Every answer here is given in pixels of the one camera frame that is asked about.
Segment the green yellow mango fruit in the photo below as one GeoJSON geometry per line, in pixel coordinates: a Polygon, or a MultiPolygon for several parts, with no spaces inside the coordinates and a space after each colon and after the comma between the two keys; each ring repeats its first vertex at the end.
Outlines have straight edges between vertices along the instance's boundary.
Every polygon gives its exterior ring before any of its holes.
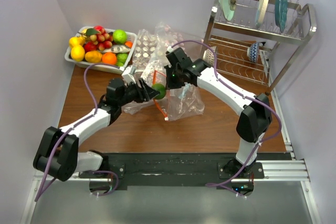
{"type": "Polygon", "coordinates": [[[166,96],[165,86],[161,83],[155,83],[152,85],[152,89],[158,91],[159,94],[155,97],[156,100],[162,100],[166,96]]]}

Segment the clear zip bag orange zipper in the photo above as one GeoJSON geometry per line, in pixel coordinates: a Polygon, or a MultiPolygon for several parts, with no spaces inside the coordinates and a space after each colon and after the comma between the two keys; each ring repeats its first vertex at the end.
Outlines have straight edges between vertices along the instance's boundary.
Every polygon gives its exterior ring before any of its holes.
{"type": "Polygon", "coordinates": [[[167,122],[202,115],[205,104],[197,87],[186,84],[179,89],[166,89],[166,97],[156,105],[167,122]]]}

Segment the orange fruit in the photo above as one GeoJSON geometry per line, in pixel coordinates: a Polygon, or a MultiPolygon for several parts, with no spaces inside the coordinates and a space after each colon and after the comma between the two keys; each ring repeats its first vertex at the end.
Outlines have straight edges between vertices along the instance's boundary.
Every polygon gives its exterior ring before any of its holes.
{"type": "Polygon", "coordinates": [[[117,56],[112,52],[106,52],[102,55],[102,62],[109,65],[115,65],[118,62],[117,56]]]}

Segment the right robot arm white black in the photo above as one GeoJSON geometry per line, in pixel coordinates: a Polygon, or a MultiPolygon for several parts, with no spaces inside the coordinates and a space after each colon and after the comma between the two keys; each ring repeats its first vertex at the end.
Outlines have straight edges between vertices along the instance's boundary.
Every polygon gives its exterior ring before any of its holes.
{"type": "Polygon", "coordinates": [[[191,84],[213,94],[226,103],[238,116],[236,131],[240,136],[239,148],[235,158],[224,166],[227,173],[235,173],[246,178],[253,171],[257,157],[256,147],[272,122],[271,112],[266,105],[266,95],[254,96],[241,89],[223,76],[203,59],[192,61],[182,48],[168,47],[166,57],[166,88],[179,89],[191,84]]]}

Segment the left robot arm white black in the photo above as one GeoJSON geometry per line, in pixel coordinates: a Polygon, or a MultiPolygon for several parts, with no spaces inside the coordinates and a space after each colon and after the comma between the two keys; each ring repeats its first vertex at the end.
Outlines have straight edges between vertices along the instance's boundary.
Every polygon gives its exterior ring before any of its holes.
{"type": "Polygon", "coordinates": [[[135,101],[148,102],[160,95],[143,80],[124,84],[122,79],[111,79],[98,107],[72,124],[61,128],[49,127],[43,134],[33,161],[33,167],[62,182],[72,174],[91,171],[97,178],[108,174],[109,165],[98,152],[79,152],[79,146],[116,121],[124,105],[135,101]]]}

